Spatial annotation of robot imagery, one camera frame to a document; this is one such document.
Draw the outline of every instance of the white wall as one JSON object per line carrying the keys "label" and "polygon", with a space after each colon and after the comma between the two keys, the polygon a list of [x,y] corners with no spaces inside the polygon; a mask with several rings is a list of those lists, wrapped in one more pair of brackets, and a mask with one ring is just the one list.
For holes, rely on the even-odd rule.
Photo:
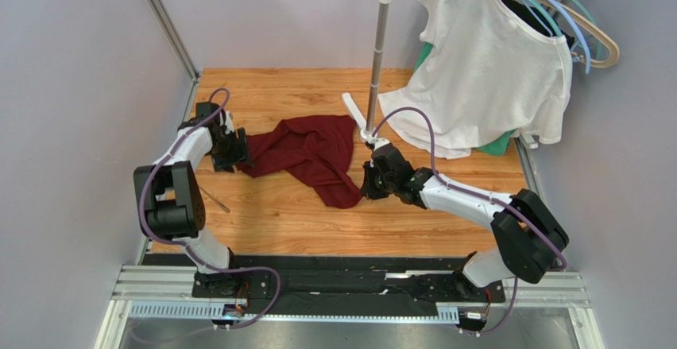
{"label": "white wall", "polygon": [[[162,0],[198,69],[371,67],[378,0]],[[384,67],[413,68],[427,20],[393,0]]]}
{"label": "white wall", "polygon": [[0,347],[94,345],[189,82],[146,0],[0,0]]}
{"label": "white wall", "polygon": [[677,347],[677,0],[580,1],[621,59],[574,78],[562,142],[536,168],[606,347]]}

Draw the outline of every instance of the wooden platform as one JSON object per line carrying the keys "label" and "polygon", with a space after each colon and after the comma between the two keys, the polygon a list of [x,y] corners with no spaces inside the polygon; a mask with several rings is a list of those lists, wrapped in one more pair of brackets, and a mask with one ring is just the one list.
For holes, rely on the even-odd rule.
{"label": "wooden platform", "polygon": [[[310,114],[347,114],[341,93],[350,92],[366,110],[369,69],[207,69],[197,101],[206,101],[218,87],[232,96],[226,107],[235,127],[247,134],[272,130],[281,119]],[[411,70],[385,70],[381,91],[407,84]],[[383,115],[379,109],[378,120]],[[430,166],[429,153],[403,142],[385,126],[381,135],[396,144],[417,168]],[[362,185],[362,163],[370,151],[355,133],[350,177]],[[503,157],[481,152],[448,161],[437,169],[450,178],[497,192],[525,187],[516,150]],[[204,194],[207,225],[216,238],[241,254],[338,254],[396,256],[465,256],[495,246],[482,228],[441,211],[402,204],[396,197],[362,200],[339,210],[324,206],[312,188],[287,172],[252,179],[244,173],[214,173],[206,158],[196,171],[200,186],[231,209],[227,214]],[[154,251],[174,250],[159,244]]]}

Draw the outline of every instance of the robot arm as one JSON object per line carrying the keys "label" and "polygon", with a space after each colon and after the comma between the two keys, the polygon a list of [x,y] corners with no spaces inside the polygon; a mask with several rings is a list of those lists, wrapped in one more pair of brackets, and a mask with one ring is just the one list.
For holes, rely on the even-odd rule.
{"label": "robot arm", "polygon": [[[203,262],[195,262],[198,273],[213,275],[216,271],[206,267],[206,263],[219,269],[233,268],[234,263],[230,249],[216,240],[205,227],[205,208],[200,195],[194,168],[202,158],[209,154],[215,171],[234,171],[233,165],[238,162],[250,162],[244,129],[235,130],[230,112],[221,114],[206,125],[187,132],[218,110],[214,103],[198,103],[196,116],[181,124],[172,147],[162,155],[170,156],[151,183],[151,191],[145,200],[145,216],[151,231],[160,238],[173,242],[182,242],[179,247],[184,253],[190,250]],[[180,139],[176,152],[174,145]],[[141,190],[160,159],[152,165],[142,166],[134,170],[134,187],[137,202],[140,201]],[[159,200],[174,191],[174,199]]]}
{"label": "robot arm", "polygon": [[365,132],[366,121],[350,94],[343,94],[342,99],[361,128],[360,138],[373,151],[371,161],[363,165],[362,195],[378,200],[393,194],[406,204],[450,212],[493,233],[497,247],[471,253],[457,269],[456,289],[462,295],[479,294],[491,282],[509,277],[535,284],[553,266],[552,249],[529,227],[522,227],[517,215],[505,206],[528,218],[561,252],[569,238],[537,194],[527,189],[516,195],[488,192],[441,174],[435,176],[432,169],[415,170],[390,141]]}

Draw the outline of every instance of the metal floor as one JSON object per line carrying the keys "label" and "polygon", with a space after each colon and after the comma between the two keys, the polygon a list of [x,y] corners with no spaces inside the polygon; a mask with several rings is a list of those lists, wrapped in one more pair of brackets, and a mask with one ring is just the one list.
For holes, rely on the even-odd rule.
{"label": "metal floor", "polygon": [[[504,312],[496,308],[488,326]],[[169,339],[208,326],[203,320],[129,320],[128,328],[142,339]],[[240,331],[204,332],[164,345],[148,345],[126,335],[120,348],[290,348],[290,349],[378,349],[378,348],[578,348],[565,308],[516,309],[504,327],[479,339],[460,335],[455,327],[426,324],[353,324],[306,322],[259,322]]]}

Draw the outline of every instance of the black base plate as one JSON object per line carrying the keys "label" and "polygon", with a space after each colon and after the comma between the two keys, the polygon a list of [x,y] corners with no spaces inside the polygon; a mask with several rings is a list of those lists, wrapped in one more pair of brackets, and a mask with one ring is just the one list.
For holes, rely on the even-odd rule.
{"label": "black base plate", "polygon": [[[389,278],[406,270],[453,270],[465,258],[383,258],[335,256],[237,256],[241,267],[268,266],[280,273],[282,291],[270,313],[333,316],[437,316],[435,302],[486,303],[486,295],[466,300],[451,292],[450,274]],[[147,254],[142,265],[193,266],[182,254]],[[260,312],[275,292],[270,273],[244,273],[249,283],[248,312]],[[502,303],[500,283],[488,287],[492,302]],[[194,285],[194,297],[219,297]]]}

